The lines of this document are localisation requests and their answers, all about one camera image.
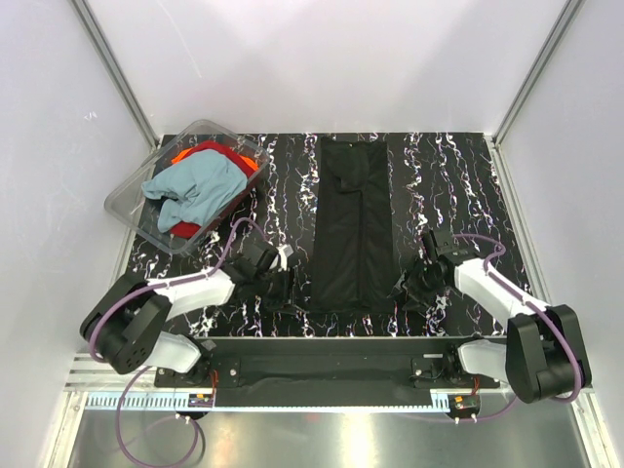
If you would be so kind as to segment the black t shirt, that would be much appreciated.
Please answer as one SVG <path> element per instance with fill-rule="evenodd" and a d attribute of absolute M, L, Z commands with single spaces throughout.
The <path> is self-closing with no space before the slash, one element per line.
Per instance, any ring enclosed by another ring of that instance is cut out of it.
<path fill-rule="evenodd" d="M 390 314 L 395 264 L 387 144 L 321 139 L 310 309 Z"/>

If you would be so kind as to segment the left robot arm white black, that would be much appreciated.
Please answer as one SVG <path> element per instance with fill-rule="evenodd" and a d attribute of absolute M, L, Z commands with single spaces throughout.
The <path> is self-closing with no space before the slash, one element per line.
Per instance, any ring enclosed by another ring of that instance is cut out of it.
<path fill-rule="evenodd" d="M 258 241 L 219 266 L 159 283 L 122 275 L 82 322 L 92 353 L 119 374 L 156 369 L 155 383 L 200 387 L 216 380 L 213 346 L 167 332 L 167 321 L 188 312 L 253 299 L 273 309 L 293 305 L 293 248 Z"/>

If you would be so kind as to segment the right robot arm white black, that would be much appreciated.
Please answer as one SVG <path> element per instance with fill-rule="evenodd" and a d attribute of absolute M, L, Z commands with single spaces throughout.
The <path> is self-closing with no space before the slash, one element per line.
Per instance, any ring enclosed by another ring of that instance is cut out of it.
<path fill-rule="evenodd" d="M 579 320 L 568 305 L 552 305 L 516 286 L 493 265 L 506 249 L 494 241 L 482 255 L 470 246 L 480 234 L 428 230 L 425 255 L 415 259 L 395 291 L 407 306 L 422 308 L 445 290 L 462 293 L 500 324 L 505 340 L 472 337 L 443 355 L 442 375 L 454 386 L 476 376 L 504 382 L 523 403 L 556 400 L 571 403 L 592 382 Z"/>

